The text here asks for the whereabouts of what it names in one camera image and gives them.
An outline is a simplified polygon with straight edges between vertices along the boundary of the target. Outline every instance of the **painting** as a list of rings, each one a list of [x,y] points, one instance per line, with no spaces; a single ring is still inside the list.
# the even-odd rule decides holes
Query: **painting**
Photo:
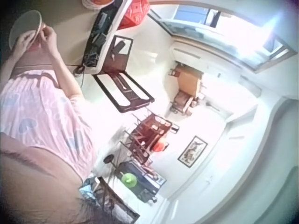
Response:
[[[197,136],[194,136],[187,148],[179,156],[178,160],[187,167],[193,166],[207,146],[207,143]]]

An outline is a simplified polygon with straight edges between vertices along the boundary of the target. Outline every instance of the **red object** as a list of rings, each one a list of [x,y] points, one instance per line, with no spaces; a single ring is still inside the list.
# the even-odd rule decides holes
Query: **red object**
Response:
[[[132,0],[131,5],[122,18],[118,30],[139,25],[149,12],[149,9],[150,5],[148,0]]]
[[[153,151],[158,153],[165,150],[166,141],[165,138],[160,138],[153,147]]]

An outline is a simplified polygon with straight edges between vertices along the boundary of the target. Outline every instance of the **woman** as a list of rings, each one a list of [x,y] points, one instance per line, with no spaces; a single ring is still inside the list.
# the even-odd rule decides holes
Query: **woman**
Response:
[[[79,187],[96,159],[90,105],[46,26],[39,41],[53,70],[9,79],[35,31],[22,34],[1,75],[1,207],[22,223],[120,223]]]

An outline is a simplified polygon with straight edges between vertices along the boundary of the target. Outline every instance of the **green ball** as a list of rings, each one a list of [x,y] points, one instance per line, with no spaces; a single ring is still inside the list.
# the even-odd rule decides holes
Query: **green ball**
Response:
[[[135,175],[127,173],[124,174],[121,178],[121,182],[127,187],[127,188],[133,188],[137,184],[137,178]]]

